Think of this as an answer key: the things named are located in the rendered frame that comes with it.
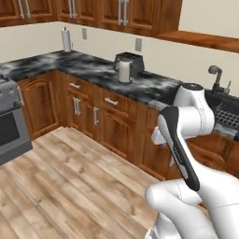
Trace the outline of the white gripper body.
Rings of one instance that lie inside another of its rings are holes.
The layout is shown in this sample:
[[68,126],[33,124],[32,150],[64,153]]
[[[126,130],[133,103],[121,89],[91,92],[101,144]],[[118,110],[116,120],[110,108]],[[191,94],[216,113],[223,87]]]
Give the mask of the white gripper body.
[[162,136],[158,126],[154,128],[154,131],[151,136],[151,140],[154,145],[163,145],[166,143],[166,140]]

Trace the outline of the wooden base cupboard door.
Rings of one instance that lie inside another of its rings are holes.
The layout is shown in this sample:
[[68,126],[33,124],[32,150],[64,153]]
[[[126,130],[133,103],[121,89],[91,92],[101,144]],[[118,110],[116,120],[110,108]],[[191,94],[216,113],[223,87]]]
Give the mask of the wooden base cupboard door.
[[93,104],[83,97],[78,98],[79,128],[90,138],[94,138]]
[[239,142],[219,134],[188,139],[193,157],[201,164],[239,178]]
[[21,80],[23,112],[32,140],[60,126],[54,83],[50,74]]
[[75,114],[75,95],[72,93],[67,93],[67,110],[68,110],[68,126],[78,128],[77,116]]
[[135,123],[112,110],[102,109],[100,113],[100,143],[129,159],[134,154]]
[[151,140],[153,130],[146,128],[141,135],[138,166],[159,180],[167,178],[171,152],[167,146],[156,146]]

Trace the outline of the wooden drawer front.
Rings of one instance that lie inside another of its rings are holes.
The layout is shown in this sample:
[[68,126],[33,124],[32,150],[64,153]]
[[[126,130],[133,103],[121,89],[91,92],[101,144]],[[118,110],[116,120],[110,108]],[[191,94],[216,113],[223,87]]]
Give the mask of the wooden drawer front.
[[[73,82],[77,85],[80,85],[80,89],[76,89],[74,87],[71,87],[69,85],[70,82]],[[68,77],[66,85],[67,85],[67,89],[69,91],[77,92],[77,93],[84,94],[84,95],[88,94],[88,83],[85,80],[82,80],[82,79],[77,78],[77,77]]]
[[[109,97],[110,99],[112,99],[114,101],[119,101],[119,104],[118,105],[111,105],[110,103],[105,101],[106,97]],[[100,99],[101,99],[101,105],[103,107],[119,111],[120,113],[125,113],[126,112],[126,99],[122,95],[119,95],[119,94],[117,94],[115,92],[112,92],[112,91],[103,90],[101,92]]]

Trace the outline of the white jar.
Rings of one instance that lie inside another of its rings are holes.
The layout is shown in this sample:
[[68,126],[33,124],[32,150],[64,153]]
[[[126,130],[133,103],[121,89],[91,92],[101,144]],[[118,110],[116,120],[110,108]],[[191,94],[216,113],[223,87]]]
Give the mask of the white jar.
[[133,81],[132,63],[119,61],[118,62],[119,82],[131,83]]

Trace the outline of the black sink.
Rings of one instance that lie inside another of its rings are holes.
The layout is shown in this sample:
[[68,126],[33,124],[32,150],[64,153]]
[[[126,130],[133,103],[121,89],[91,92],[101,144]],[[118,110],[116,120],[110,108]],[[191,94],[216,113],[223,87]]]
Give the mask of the black sink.
[[[205,99],[208,105],[213,110],[215,118],[216,118],[216,107],[221,103],[228,105],[239,105],[239,99],[221,93],[212,93],[210,90],[205,91]],[[215,132],[230,137],[230,139],[239,142],[239,131],[234,130],[228,126],[222,125],[221,123],[217,122],[217,120]]]

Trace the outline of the dark grey tap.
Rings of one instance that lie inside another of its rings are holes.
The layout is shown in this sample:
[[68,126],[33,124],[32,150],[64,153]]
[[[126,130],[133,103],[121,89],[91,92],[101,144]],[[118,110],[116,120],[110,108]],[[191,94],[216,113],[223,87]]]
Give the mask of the dark grey tap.
[[224,94],[229,94],[230,93],[231,82],[230,82],[230,84],[228,85],[227,88],[223,88],[219,85],[221,75],[222,75],[222,69],[221,68],[219,68],[216,65],[210,65],[209,68],[208,68],[208,73],[216,75],[216,81],[213,84],[212,93],[216,93],[216,92],[224,93]]

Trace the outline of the white paper towel roll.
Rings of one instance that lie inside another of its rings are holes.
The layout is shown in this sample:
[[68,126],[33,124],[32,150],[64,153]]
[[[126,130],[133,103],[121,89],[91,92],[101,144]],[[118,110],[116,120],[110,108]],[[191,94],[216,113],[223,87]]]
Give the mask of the white paper towel roll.
[[62,29],[62,40],[63,40],[63,50],[65,52],[70,52],[72,50],[72,43],[70,31],[66,27]]

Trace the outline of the grey oven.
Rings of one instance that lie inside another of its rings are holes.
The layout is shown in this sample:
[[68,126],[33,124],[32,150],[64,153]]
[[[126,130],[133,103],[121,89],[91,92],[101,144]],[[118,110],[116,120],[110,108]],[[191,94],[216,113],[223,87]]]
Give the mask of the grey oven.
[[0,74],[0,165],[33,148],[18,86],[14,80]]

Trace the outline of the wooden wall shelf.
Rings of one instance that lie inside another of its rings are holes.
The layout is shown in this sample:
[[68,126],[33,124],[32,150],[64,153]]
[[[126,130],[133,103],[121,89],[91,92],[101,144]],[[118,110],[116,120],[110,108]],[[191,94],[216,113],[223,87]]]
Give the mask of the wooden wall shelf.
[[186,31],[174,31],[171,33],[160,34],[159,39],[208,49],[239,53],[239,38]]

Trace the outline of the wooden wall cupboard door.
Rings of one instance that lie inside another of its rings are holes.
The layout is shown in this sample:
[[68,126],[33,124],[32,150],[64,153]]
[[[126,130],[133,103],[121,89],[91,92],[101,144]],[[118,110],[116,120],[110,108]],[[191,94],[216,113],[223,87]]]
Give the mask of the wooden wall cupboard door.
[[96,27],[98,22],[98,0],[75,0],[78,24]]
[[155,6],[156,0],[129,0],[128,23],[126,26],[123,25],[125,32],[134,35],[151,35]]
[[31,19],[27,17],[25,0],[23,0],[28,23],[55,21],[57,19],[57,10],[54,0],[28,0],[28,2],[31,11]]
[[118,0],[100,0],[100,23],[110,30],[118,31]]
[[69,6],[68,0],[58,0],[58,18],[61,21],[71,21],[72,19],[69,16]]
[[22,23],[18,0],[0,0],[0,27]]

